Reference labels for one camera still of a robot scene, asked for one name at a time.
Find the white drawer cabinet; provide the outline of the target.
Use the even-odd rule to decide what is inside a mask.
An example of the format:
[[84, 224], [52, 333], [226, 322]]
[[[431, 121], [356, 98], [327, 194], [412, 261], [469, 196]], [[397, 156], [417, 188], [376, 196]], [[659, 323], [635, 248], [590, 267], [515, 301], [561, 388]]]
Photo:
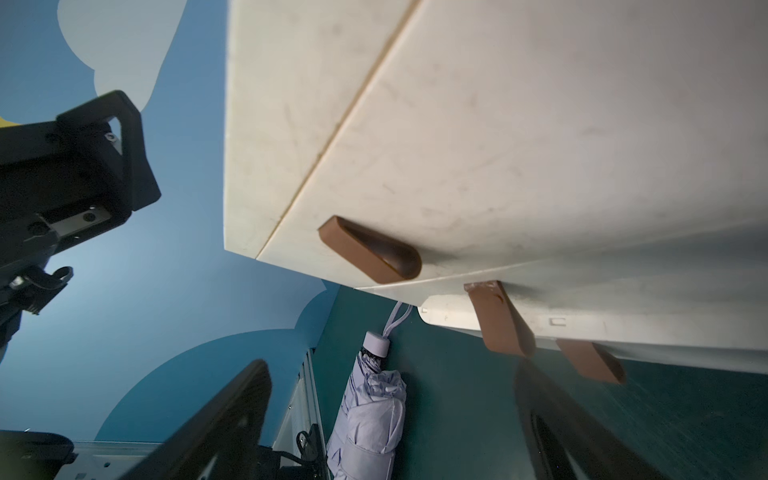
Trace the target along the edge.
[[[224, 242], [259, 255], [350, 112], [426, 1], [235, 1], [227, 41]], [[418, 250], [340, 218], [321, 241], [373, 281], [418, 281]], [[498, 281], [466, 286], [492, 351], [540, 349]], [[620, 358], [593, 342], [558, 339], [583, 375], [614, 382]]]

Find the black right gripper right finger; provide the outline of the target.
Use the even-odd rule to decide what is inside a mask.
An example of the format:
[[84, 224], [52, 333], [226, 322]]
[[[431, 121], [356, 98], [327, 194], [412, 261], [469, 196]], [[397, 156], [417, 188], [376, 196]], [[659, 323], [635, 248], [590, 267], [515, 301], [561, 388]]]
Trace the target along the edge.
[[514, 392], [530, 461], [538, 479], [664, 479], [559, 385], [524, 360]]

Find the lilac umbrella with strap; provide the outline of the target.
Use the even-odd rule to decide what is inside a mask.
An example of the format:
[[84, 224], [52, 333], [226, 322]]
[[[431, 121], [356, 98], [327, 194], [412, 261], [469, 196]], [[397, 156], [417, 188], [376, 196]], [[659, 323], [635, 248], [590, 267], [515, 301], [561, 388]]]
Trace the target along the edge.
[[355, 357], [326, 447], [334, 479], [389, 479], [405, 423], [407, 385], [386, 370], [390, 336], [412, 307], [395, 304], [381, 332], [368, 331]]

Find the aluminium back frame rail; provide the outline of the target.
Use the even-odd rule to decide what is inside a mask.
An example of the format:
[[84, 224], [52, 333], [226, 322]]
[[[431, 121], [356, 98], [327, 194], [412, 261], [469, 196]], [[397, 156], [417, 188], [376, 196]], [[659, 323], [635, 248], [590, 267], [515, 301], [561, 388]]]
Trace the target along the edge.
[[59, 479], [328, 479], [326, 442], [306, 352], [273, 443], [258, 438], [270, 394], [255, 360], [164, 443], [77, 442]]

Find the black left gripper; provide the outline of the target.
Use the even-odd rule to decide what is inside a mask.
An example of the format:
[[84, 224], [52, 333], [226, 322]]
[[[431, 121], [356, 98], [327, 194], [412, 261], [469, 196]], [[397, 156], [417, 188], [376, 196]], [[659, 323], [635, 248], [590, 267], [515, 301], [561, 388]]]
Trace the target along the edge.
[[161, 190], [142, 117], [114, 90], [44, 123], [1, 130], [1, 344], [25, 312], [37, 315], [69, 284], [50, 259], [112, 229]]

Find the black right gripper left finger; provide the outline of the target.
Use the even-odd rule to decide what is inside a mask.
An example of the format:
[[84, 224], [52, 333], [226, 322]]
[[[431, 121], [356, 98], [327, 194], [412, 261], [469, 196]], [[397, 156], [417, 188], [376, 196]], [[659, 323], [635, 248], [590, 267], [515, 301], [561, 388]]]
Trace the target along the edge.
[[254, 479], [272, 391], [268, 365], [254, 360], [124, 479]]

